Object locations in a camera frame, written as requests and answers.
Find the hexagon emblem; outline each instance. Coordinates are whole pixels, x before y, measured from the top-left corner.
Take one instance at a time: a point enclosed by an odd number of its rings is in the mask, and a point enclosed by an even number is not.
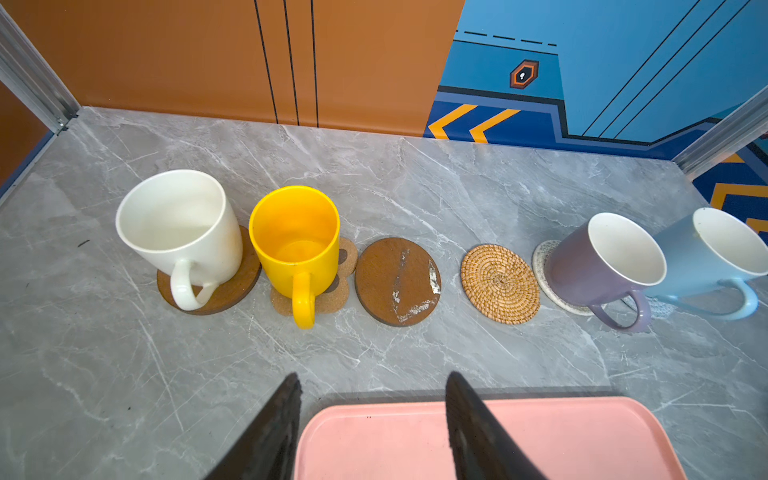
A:
[[[512,88],[525,88],[537,77],[538,61],[523,60],[523,62],[509,74],[509,86]]]

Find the yellow mug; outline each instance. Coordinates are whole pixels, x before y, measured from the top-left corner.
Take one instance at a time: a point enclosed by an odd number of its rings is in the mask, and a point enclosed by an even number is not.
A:
[[[272,286],[293,299],[301,329],[315,325],[315,297],[339,271],[339,211],[323,192],[283,187],[268,194],[250,215],[250,241]]]

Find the orange wall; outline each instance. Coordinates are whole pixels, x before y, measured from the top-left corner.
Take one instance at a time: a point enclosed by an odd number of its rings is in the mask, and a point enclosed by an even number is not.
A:
[[[463,3],[3,6],[85,105],[420,136]]]
[[[47,133],[45,125],[0,83],[0,185]]]

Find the worn coaster surface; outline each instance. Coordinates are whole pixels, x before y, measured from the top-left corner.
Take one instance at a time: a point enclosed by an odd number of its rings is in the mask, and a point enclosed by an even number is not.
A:
[[[586,306],[572,305],[566,302],[560,298],[549,286],[549,283],[547,283],[547,278],[544,275],[544,264],[547,262],[549,254],[552,253],[552,250],[559,244],[560,240],[546,240],[545,242],[541,242],[538,247],[536,247],[536,250],[533,251],[533,261],[531,263],[533,263],[533,274],[536,277],[536,281],[555,305],[567,312],[575,313],[576,315],[591,316],[592,310],[588,309]]]
[[[250,242],[248,229],[240,225],[240,236],[243,239],[243,259],[240,261],[240,268],[229,281],[222,283],[216,288],[213,296],[208,303],[197,310],[182,310],[174,302],[174,296],[170,292],[170,276],[161,271],[157,271],[157,289],[166,302],[181,312],[190,315],[210,315],[212,313],[223,312],[224,310],[237,305],[251,291],[256,280],[261,273],[261,263],[253,244]],[[192,286],[192,291],[197,295],[203,289],[202,286]]]
[[[464,256],[462,285],[472,305],[500,323],[525,323],[540,306],[531,267],[500,245],[480,245]]]
[[[339,239],[339,272],[328,289],[315,298],[315,313],[334,313],[341,310],[349,299],[349,282],[357,264],[357,247],[347,239]],[[293,315],[293,301],[272,287],[272,306],[282,316]]]
[[[404,238],[385,238],[362,252],[355,289],[373,318],[391,326],[411,326],[435,309],[442,283],[426,250]]]

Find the black line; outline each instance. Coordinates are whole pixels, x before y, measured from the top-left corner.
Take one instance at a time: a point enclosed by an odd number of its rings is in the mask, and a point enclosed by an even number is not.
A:
[[[264,66],[266,67],[266,79],[270,83],[270,93],[272,94],[272,108],[275,110],[275,123],[279,124],[277,120],[277,105],[275,105],[275,91],[272,89],[272,77],[270,76],[270,63],[266,60],[266,44],[264,43],[264,33],[261,31],[261,17],[259,16],[259,2],[253,0],[253,5],[256,6],[256,21],[259,23],[259,36],[261,37],[261,48],[264,50]]]
[[[476,41],[468,41],[468,40],[454,40],[454,41],[460,41],[461,43],[471,43],[473,45],[483,45],[485,47],[507,48],[508,50],[530,51],[530,52],[533,52],[533,53],[540,53],[542,55],[554,55],[555,57],[558,56],[558,54],[556,54],[556,53],[549,53],[548,51],[526,50],[524,48],[505,47],[504,45],[490,45],[488,43],[478,43]]]
[[[710,13],[710,16],[708,16],[708,17],[707,17],[707,20],[704,20],[704,22],[703,22],[701,25],[699,25],[699,28],[697,28],[697,29],[696,29],[696,31],[695,31],[693,34],[691,34],[691,36],[690,36],[690,37],[688,37],[688,39],[685,41],[685,43],[683,43],[683,44],[680,46],[680,48],[678,48],[678,49],[677,49],[677,51],[676,51],[676,52],[674,52],[674,55],[672,55],[672,56],[670,57],[670,59],[669,59],[669,60],[667,60],[667,63],[665,63],[665,64],[664,64],[664,65],[663,65],[661,68],[659,68],[659,71],[657,71],[657,72],[656,72],[656,74],[654,74],[654,76],[653,76],[653,77],[651,77],[651,79],[648,81],[648,83],[646,83],[646,84],[645,84],[645,86],[644,86],[644,87],[642,87],[642,88],[640,89],[640,91],[639,91],[639,92],[638,92],[638,93],[637,93],[637,94],[636,94],[634,97],[632,97],[632,100],[629,100],[629,103],[628,103],[628,104],[626,104],[626,105],[624,106],[624,108],[622,108],[622,109],[621,109],[621,111],[619,112],[619,114],[618,114],[618,115],[616,115],[616,117],[615,117],[615,118],[614,118],[614,119],[613,119],[613,120],[610,122],[610,124],[608,124],[608,126],[605,128],[605,130],[603,130],[603,131],[600,133],[600,136],[601,136],[601,137],[602,137],[602,136],[603,136],[603,134],[604,134],[604,133],[605,133],[605,132],[608,130],[608,128],[611,128],[611,125],[613,125],[613,124],[614,124],[614,122],[615,122],[616,120],[618,120],[618,118],[621,116],[621,114],[623,114],[623,113],[624,113],[624,111],[626,111],[626,110],[629,108],[629,106],[630,106],[630,105],[632,105],[632,102],[633,102],[633,101],[635,101],[635,99],[636,99],[637,97],[639,97],[641,93],[643,93],[643,91],[644,91],[644,90],[647,88],[647,86],[648,86],[648,85],[650,85],[650,83],[651,83],[653,80],[655,80],[655,79],[656,79],[656,77],[657,77],[657,76],[658,76],[658,75],[659,75],[659,74],[660,74],[660,73],[661,73],[661,72],[662,72],[662,71],[663,71],[663,70],[664,70],[664,69],[667,67],[667,65],[669,65],[669,64],[670,64],[670,62],[671,62],[671,61],[672,61],[672,60],[673,60],[673,59],[674,59],[674,58],[677,56],[677,54],[678,54],[678,53],[680,53],[680,50],[682,50],[682,49],[683,49],[683,48],[684,48],[686,45],[688,45],[688,42],[689,42],[689,41],[690,41],[690,40],[691,40],[691,39],[692,39],[694,36],[696,36],[696,34],[697,34],[697,33],[699,33],[699,30],[701,30],[701,29],[702,29],[702,27],[703,27],[703,26],[705,26],[705,25],[707,24],[707,22],[710,20],[710,18],[712,18],[712,15],[715,15],[715,14],[717,13],[717,11],[718,11],[718,10],[720,10],[720,7],[722,7],[723,5],[725,5],[725,2],[727,2],[727,1],[728,1],[728,0],[723,0],[723,1],[722,1],[722,3],[720,3],[720,4],[717,6],[717,8],[715,8],[714,12]]]
[[[320,126],[320,112],[317,106],[317,48],[315,46],[315,0],[310,0],[310,12],[312,12],[312,61],[315,65],[315,122]]]
[[[738,11],[738,12],[736,12],[736,13],[734,13],[734,14],[733,14],[733,17],[731,17],[731,18],[728,20],[728,22],[725,22],[725,25],[723,25],[722,27],[720,27],[720,30],[718,30],[718,31],[717,31],[717,33],[716,33],[715,35],[712,35],[712,38],[710,38],[709,40],[707,40],[707,43],[705,43],[705,44],[704,44],[704,46],[703,46],[702,48],[699,48],[699,51],[697,51],[697,52],[696,52],[696,54],[695,54],[693,57],[691,57],[691,58],[690,58],[690,60],[689,60],[688,62],[686,62],[686,64],[685,64],[685,65],[683,65],[683,67],[682,67],[682,68],[681,68],[681,69],[680,69],[680,70],[679,70],[679,71],[678,71],[678,72],[677,72],[677,73],[676,73],[676,74],[675,74],[675,75],[674,75],[672,78],[670,78],[670,80],[669,80],[669,81],[668,81],[668,82],[667,82],[667,83],[666,83],[666,84],[665,84],[665,85],[664,85],[664,86],[661,88],[661,90],[659,90],[659,91],[658,91],[658,92],[657,92],[657,93],[654,95],[654,97],[653,97],[653,98],[651,98],[651,99],[648,101],[648,103],[646,103],[645,105],[643,105],[643,107],[640,109],[640,111],[638,111],[638,112],[637,112],[637,113],[634,115],[634,117],[632,117],[632,119],[631,119],[631,120],[629,120],[629,121],[627,122],[627,124],[626,124],[626,125],[624,125],[624,128],[622,128],[621,130],[619,130],[619,133],[617,133],[617,134],[615,134],[615,135],[614,135],[614,138],[618,137],[618,136],[621,134],[621,132],[623,132],[623,131],[624,131],[624,129],[625,129],[625,128],[629,127],[629,124],[630,124],[630,123],[632,123],[632,121],[633,121],[635,118],[637,118],[637,116],[638,116],[638,115],[639,115],[639,114],[640,114],[640,113],[641,113],[643,110],[645,110],[645,108],[646,108],[648,105],[650,105],[650,103],[651,103],[652,101],[654,101],[654,99],[655,99],[656,97],[658,97],[658,96],[659,96],[659,94],[660,94],[662,91],[664,91],[664,89],[665,89],[665,88],[666,88],[666,87],[667,87],[667,86],[668,86],[670,83],[672,83],[672,80],[674,80],[675,78],[677,78],[677,76],[680,74],[680,72],[681,72],[681,71],[685,70],[685,68],[688,66],[688,64],[689,64],[689,63],[691,63],[691,62],[694,60],[694,58],[696,58],[696,57],[699,55],[699,53],[701,53],[701,51],[702,51],[702,50],[704,50],[704,49],[707,47],[707,45],[709,45],[709,44],[710,44],[710,42],[711,42],[712,40],[714,40],[714,39],[715,39],[715,37],[717,37],[717,36],[720,34],[720,32],[722,32],[722,31],[723,31],[723,29],[724,29],[725,27],[727,27],[727,26],[728,26],[728,24],[731,22],[731,20],[733,20],[733,19],[736,17],[736,15],[740,14],[740,13],[741,13],[741,11],[742,11],[742,10],[744,10],[744,7],[746,7],[746,6],[747,6],[747,4],[749,4],[751,1],[752,1],[752,0],[746,0],[746,3],[744,3],[744,5],[741,5],[741,8],[739,8],[739,11]]]
[[[762,148],[758,147],[753,141],[751,141],[746,147],[749,148],[753,154],[755,154],[755,157],[757,157],[758,160],[762,161],[766,167],[768,167],[768,154],[766,154]]]
[[[286,35],[288,37],[288,59],[290,59],[290,78],[293,81],[293,103],[296,105],[296,124],[301,125],[299,121],[299,99],[296,97],[296,76],[293,74],[293,53],[290,49],[290,28],[288,28],[288,5],[283,0],[283,9],[286,13]]]
[[[449,94],[473,95],[476,97],[501,98],[503,100],[519,100],[519,101],[527,101],[527,102],[538,103],[538,104],[556,105],[558,108],[558,116],[560,118],[560,130],[563,138],[570,138],[570,139],[576,139],[576,140],[600,141],[600,142],[607,142],[612,144],[640,145],[643,147],[653,147],[655,144],[659,144],[670,137],[674,137],[675,135],[688,131],[691,128],[696,127],[697,125],[716,124],[720,121],[719,118],[712,118],[712,117],[704,118],[703,120],[698,121],[695,124],[691,124],[691,125],[688,125],[687,127],[683,127],[678,131],[674,131],[671,134],[664,135],[662,138],[659,138],[651,142],[589,137],[587,135],[573,135],[568,133],[568,119],[565,116],[565,102],[560,100],[559,98],[529,97],[527,95],[505,94],[497,91],[474,90],[471,88],[449,87],[446,85],[439,85],[437,88],[437,91],[441,91]]]
[[[618,98],[618,96],[621,94],[622,91],[624,91],[624,89],[627,87],[627,85],[629,85],[629,83],[632,81],[632,79],[634,79],[635,76],[638,73],[640,73],[640,70],[643,69],[643,67],[645,66],[646,63],[648,63],[650,58],[654,56],[654,54],[659,50],[659,48],[661,48],[661,45],[664,45],[664,42],[667,41],[667,39],[670,37],[670,35],[672,35],[672,33],[675,30],[677,30],[677,27],[679,27],[680,24],[683,23],[683,20],[685,20],[685,18],[694,10],[694,8],[696,8],[696,5],[699,5],[699,2],[701,2],[701,0],[696,0],[696,3],[694,3],[694,6],[691,7],[690,10],[688,10],[688,12],[685,15],[683,15],[683,17],[680,19],[680,21],[677,23],[677,25],[675,25],[674,28],[672,28],[670,30],[670,32],[667,34],[666,37],[664,37],[664,40],[662,40],[661,43],[656,47],[656,49],[654,49],[650,53],[650,55],[648,55],[648,58],[646,58],[645,61],[643,62],[643,64],[637,69],[637,71],[634,72],[631,77],[629,77],[629,80],[627,80],[627,83],[625,83],[624,86],[621,87],[621,90],[616,92],[616,95],[614,95],[614,97],[611,99],[611,101],[609,101],[608,104],[605,105],[605,108],[603,108],[603,111],[600,112],[600,114],[597,117],[594,118],[594,120],[592,121],[592,123],[589,124],[589,127],[587,127],[587,130],[585,130],[584,133],[587,133],[589,131],[589,129],[592,128],[592,125],[594,125],[594,122],[598,121],[598,118],[600,118],[600,116],[605,113],[605,111],[608,109],[608,107],[610,107],[611,104],[614,103],[614,100],[616,100]]]

